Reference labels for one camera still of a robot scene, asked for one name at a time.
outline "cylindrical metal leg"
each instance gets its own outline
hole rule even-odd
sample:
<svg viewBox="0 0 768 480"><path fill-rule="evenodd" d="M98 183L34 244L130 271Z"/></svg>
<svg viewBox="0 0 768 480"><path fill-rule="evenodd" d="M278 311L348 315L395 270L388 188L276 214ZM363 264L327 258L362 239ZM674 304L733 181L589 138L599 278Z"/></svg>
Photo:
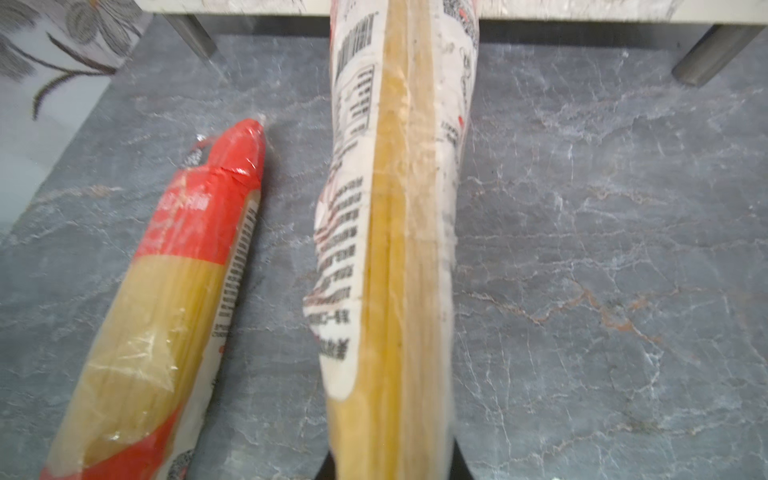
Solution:
<svg viewBox="0 0 768 480"><path fill-rule="evenodd" d="M763 28L763 25L713 26L675 65L672 75L684 84L700 87L738 55Z"/></svg>
<svg viewBox="0 0 768 480"><path fill-rule="evenodd" d="M168 23L200 58L206 59L216 51L216 44L194 15L165 15Z"/></svg>

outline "marble surface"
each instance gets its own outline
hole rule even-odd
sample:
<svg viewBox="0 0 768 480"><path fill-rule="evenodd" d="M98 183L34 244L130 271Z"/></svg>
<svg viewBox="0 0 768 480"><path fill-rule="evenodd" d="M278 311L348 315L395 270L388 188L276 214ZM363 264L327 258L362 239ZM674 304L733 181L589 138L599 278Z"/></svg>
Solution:
<svg viewBox="0 0 768 480"><path fill-rule="evenodd" d="M0 245L0 478L37 478L106 309L195 135L266 125L265 193L190 480L311 478L328 41L156 19ZM475 477L768 474L768 35L684 88L664 51L481 44L454 279Z"/></svg>
<svg viewBox="0 0 768 480"><path fill-rule="evenodd" d="M328 15L331 0L137 0L147 12ZM756 0L475 0L480 18L601 22L768 23Z"/></svg>

